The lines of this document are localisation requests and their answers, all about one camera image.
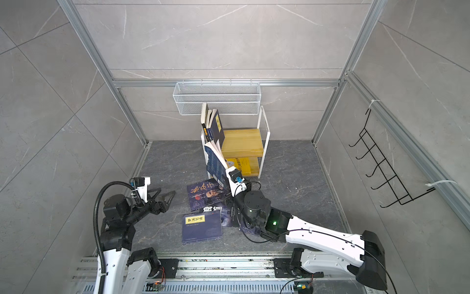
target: gray stone floor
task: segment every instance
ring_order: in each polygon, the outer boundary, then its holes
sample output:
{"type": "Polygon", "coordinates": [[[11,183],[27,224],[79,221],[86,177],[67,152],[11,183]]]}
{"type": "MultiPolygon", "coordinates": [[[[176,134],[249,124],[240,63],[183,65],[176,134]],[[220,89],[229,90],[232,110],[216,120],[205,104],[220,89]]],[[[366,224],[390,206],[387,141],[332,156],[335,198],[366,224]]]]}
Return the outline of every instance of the gray stone floor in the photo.
{"type": "MultiPolygon", "coordinates": [[[[190,213],[186,185],[207,178],[200,141],[153,142],[140,175],[150,176],[150,188],[161,187],[162,193],[176,190],[176,196],[168,212],[148,215],[136,224],[133,250],[149,246],[157,252],[174,253],[292,249],[286,243],[252,243],[238,228],[223,228],[220,240],[182,245],[182,218],[190,213]]],[[[332,230],[344,230],[310,141],[270,141],[259,181],[272,207],[332,230]]]]}

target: yellow book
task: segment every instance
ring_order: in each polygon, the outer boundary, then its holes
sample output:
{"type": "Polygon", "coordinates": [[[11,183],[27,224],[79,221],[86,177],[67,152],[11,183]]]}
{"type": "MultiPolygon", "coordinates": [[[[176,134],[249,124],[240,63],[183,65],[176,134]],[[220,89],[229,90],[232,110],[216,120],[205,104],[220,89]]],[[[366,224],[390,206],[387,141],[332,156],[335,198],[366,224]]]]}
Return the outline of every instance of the yellow book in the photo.
{"type": "Polygon", "coordinates": [[[226,158],[228,166],[235,166],[242,175],[251,175],[250,159],[248,157],[226,158]]]}

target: yellow label on book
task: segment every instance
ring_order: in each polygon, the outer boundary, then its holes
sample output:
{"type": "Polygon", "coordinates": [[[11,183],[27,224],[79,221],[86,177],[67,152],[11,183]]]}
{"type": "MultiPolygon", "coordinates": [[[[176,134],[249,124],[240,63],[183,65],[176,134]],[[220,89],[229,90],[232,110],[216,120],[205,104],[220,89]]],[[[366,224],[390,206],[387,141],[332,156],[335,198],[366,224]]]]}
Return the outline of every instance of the yellow label on book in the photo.
{"type": "Polygon", "coordinates": [[[227,158],[226,160],[233,162],[234,166],[242,172],[242,175],[251,174],[250,159],[248,157],[227,158]]]}
{"type": "Polygon", "coordinates": [[[205,215],[190,216],[186,218],[186,224],[205,222],[205,215]]]}
{"type": "Polygon", "coordinates": [[[220,125],[220,120],[219,120],[219,115],[215,117],[215,121],[217,122],[217,127],[219,128],[219,132],[222,129],[222,126],[220,125]]]}

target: book cover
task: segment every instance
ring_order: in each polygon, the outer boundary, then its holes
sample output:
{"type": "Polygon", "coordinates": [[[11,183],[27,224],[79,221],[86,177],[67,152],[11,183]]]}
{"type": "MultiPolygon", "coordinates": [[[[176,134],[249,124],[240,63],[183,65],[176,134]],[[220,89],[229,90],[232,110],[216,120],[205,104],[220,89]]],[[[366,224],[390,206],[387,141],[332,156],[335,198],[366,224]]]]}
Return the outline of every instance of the book cover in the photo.
{"type": "Polygon", "coordinates": [[[203,106],[202,106],[202,109],[201,109],[201,125],[203,127],[204,136],[206,137],[206,141],[209,142],[211,140],[211,138],[209,137],[209,132],[207,131],[206,123],[207,123],[207,103],[204,102],[203,106]]]}
{"type": "Polygon", "coordinates": [[[220,211],[184,215],[182,236],[183,244],[222,239],[220,211]]]}
{"type": "Polygon", "coordinates": [[[210,206],[225,199],[227,191],[216,179],[209,179],[186,186],[191,211],[210,206]]]}
{"type": "Polygon", "coordinates": [[[239,230],[245,232],[246,234],[261,236],[261,229],[260,228],[253,228],[253,229],[248,228],[245,224],[245,220],[242,220],[242,222],[240,223],[239,230]]]}
{"type": "Polygon", "coordinates": [[[233,202],[229,204],[225,204],[224,202],[219,202],[213,204],[211,206],[206,206],[199,210],[199,213],[208,212],[208,211],[220,211],[220,222],[222,223],[222,227],[238,227],[238,224],[234,222],[235,216],[235,207],[233,206],[233,202]]]}
{"type": "Polygon", "coordinates": [[[229,167],[236,167],[242,175],[251,175],[250,159],[248,157],[227,158],[229,167]]]}
{"type": "Polygon", "coordinates": [[[214,142],[219,146],[219,149],[222,150],[221,148],[224,143],[225,135],[222,122],[220,121],[219,111],[217,109],[212,110],[211,119],[209,120],[207,128],[212,140],[214,140],[214,142]]]}
{"type": "Polygon", "coordinates": [[[228,168],[225,159],[223,158],[222,154],[219,152],[217,147],[213,144],[213,142],[207,142],[204,145],[204,150],[208,155],[207,160],[207,172],[217,180],[217,182],[222,186],[224,189],[229,189],[227,175],[225,174],[225,170],[228,168]]]}

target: cable tie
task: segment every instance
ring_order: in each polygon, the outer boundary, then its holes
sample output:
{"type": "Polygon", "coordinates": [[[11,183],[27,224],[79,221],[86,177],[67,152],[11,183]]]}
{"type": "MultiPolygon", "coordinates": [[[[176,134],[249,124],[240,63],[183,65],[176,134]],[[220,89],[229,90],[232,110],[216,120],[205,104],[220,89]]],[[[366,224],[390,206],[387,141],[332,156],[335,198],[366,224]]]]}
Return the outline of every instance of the cable tie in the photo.
{"type": "Polygon", "coordinates": [[[457,184],[456,181],[452,181],[452,180],[440,180],[440,181],[437,181],[437,182],[434,182],[434,183],[428,183],[428,184],[424,184],[424,185],[426,185],[428,187],[432,187],[432,186],[440,184],[440,183],[454,183],[454,184],[457,184]]]}
{"type": "Polygon", "coordinates": [[[375,100],[375,99],[370,100],[369,108],[372,106],[372,103],[374,103],[375,101],[380,101],[380,100],[375,100]]]}

